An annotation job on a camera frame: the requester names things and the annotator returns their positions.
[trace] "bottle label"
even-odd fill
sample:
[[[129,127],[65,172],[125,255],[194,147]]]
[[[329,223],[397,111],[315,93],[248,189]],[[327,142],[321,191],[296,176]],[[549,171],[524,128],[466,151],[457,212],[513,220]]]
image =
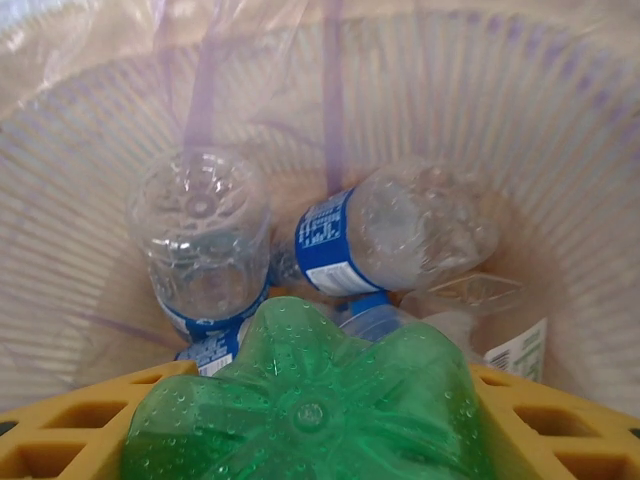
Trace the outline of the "bottle label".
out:
[[[175,311],[160,299],[160,306],[165,311],[169,320],[173,324],[178,334],[188,342],[198,342],[212,336],[218,336],[222,330],[227,330],[240,325],[247,318],[252,317],[262,302],[269,295],[269,284],[265,281],[258,298],[242,312],[228,318],[220,320],[209,320],[206,318],[193,319]]]
[[[193,360],[198,372],[205,377],[213,376],[222,367],[230,364],[242,345],[242,340],[251,320],[244,321],[225,332],[217,332],[176,355],[176,360]]]
[[[546,336],[547,319],[543,318],[516,338],[489,350],[484,360],[490,367],[540,382]]]
[[[356,267],[347,241],[347,205],[354,189],[314,205],[296,228],[296,259],[307,280],[321,292],[346,296],[382,290]]]

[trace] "white wicker basket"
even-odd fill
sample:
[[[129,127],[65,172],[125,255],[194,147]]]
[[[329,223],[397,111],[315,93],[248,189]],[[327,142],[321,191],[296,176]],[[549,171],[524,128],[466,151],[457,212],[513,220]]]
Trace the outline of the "white wicker basket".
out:
[[[640,415],[635,7],[210,3],[168,2],[162,35],[142,0],[0,3],[0,409],[182,347],[123,216],[187,121],[215,17],[205,133],[263,168],[277,216],[409,153],[482,171],[517,212],[489,209],[495,268],[549,315],[547,381]]]

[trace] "green plastic bottle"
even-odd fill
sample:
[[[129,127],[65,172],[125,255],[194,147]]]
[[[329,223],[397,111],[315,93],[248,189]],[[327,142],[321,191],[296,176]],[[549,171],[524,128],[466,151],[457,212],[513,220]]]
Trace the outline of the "green plastic bottle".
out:
[[[416,323],[348,337],[307,302],[258,310],[236,360],[138,407],[122,480],[493,479],[461,352]]]

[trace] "barcode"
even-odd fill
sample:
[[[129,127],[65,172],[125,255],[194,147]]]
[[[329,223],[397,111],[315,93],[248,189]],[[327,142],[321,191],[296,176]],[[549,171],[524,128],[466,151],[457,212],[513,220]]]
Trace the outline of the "barcode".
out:
[[[507,370],[509,368],[509,350],[505,350],[499,355],[496,355],[489,361],[489,365],[498,370]]]
[[[369,293],[378,289],[358,275],[349,262],[334,263],[325,267],[307,270],[311,282],[327,295],[349,295]]]
[[[202,375],[203,377],[212,377],[214,373],[216,373],[222,367],[224,367],[225,365],[229,365],[232,362],[232,360],[233,360],[233,355],[228,354],[228,355],[225,355],[224,357],[214,360],[211,363],[207,363],[206,365],[199,367],[198,371],[200,372],[200,375]]]

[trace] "blue bottle label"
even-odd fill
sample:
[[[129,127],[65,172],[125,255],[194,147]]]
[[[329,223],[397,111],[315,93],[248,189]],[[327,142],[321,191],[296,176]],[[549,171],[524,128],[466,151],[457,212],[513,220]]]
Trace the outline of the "blue bottle label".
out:
[[[296,258],[300,270],[318,290],[346,296],[382,290],[360,272],[347,240],[347,205],[354,189],[314,205],[296,228]]]
[[[240,325],[247,318],[252,317],[262,302],[267,299],[269,295],[269,283],[265,280],[265,284],[262,287],[262,291],[258,298],[242,312],[220,320],[209,320],[206,318],[194,319],[182,315],[180,312],[169,307],[160,299],[160,306],[165,311],[173,327],[178,334],[188,342],[198,342],[205,340],[212,336],[218,336],[221,331],[229,328],[234,328]]]
[[[176,355],[176,360],[193,360],[200,375],[211,377],[236,358],[250,320],[236,325],[213,337],[194,343]]]

